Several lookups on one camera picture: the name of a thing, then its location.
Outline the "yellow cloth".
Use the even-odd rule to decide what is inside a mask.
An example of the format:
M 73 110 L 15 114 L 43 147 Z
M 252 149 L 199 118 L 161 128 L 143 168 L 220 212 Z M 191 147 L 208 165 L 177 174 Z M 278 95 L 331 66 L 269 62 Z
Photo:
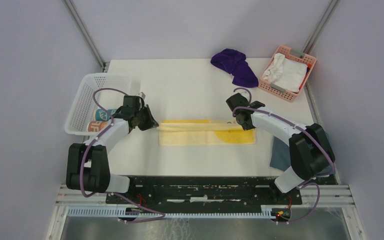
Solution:
M 253 145 L 255 131 L 244 130 L 235 120 L 164 120 L 159 124 L 161 146 Z

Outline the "teal bunny pattern towel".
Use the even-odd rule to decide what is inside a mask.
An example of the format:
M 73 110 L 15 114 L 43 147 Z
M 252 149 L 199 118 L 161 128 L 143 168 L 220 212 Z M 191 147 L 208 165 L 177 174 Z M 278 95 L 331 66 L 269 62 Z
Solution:
M 111 115 L 116 112 L 116 109 L 108 109 L 107 111 L 103 109 L 97 109 L 93 112 L 94 120 L 107 122 L 111 119 Z

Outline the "cream rabbit text towel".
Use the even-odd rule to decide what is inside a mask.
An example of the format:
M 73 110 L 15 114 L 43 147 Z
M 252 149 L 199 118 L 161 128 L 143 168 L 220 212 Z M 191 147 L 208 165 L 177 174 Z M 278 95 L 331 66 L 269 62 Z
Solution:
M 108 124 L 108 121 L 93 120 L 88 123 L 86 130 L 87 132 L 90 132 L 90 133 L 98 133 L 100 130 L 105 128 L 107 124 Z

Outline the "white plastic basket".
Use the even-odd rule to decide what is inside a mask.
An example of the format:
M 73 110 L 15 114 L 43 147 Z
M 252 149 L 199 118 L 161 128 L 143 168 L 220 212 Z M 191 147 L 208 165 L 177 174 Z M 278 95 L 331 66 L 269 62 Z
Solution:
M 94 92 L 105 89 L 95 95 Z M 83 77 L 71 104 L 65 121 L 64 130 L 69 135 L 91 136 L 88 130 L 91 121 L 96 120 L 98 102 L 107 110 L 117 109 L 123 103 L 124 95 L 115 90 L 122 91 L 128 95 L 140 93 L 141 80 L 138 76 L 130 76 L 122 73 L 90 73 Z

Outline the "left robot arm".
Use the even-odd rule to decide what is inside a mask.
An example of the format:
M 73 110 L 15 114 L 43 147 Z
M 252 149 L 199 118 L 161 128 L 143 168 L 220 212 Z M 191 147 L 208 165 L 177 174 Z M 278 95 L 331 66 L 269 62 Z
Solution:
M 127 204 L 134 202 L 138 191 L 127 176 L 112 174 L 109 152 L 132 130 L 146 131 L 158 127 L 150 107 L 139 95 L 126 95 L 123 104 L 95 138 L 73 143 L 68 149 L 66 186 L 71 190 L 90 193 L 118 193 Z

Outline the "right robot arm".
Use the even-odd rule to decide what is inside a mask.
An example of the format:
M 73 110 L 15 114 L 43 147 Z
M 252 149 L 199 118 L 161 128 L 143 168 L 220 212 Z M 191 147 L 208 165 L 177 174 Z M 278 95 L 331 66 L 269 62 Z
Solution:
M 288 146 L 290 166 L 268 191 L 273 203 L 282 204 L 292 189 L 313 178 L 334 174 L 335 156 L 321 125 L 289 120 L 259 101 L 250 102 L 240 93 L 230 96 L 226 103 L 243 130 L 263 129 Z

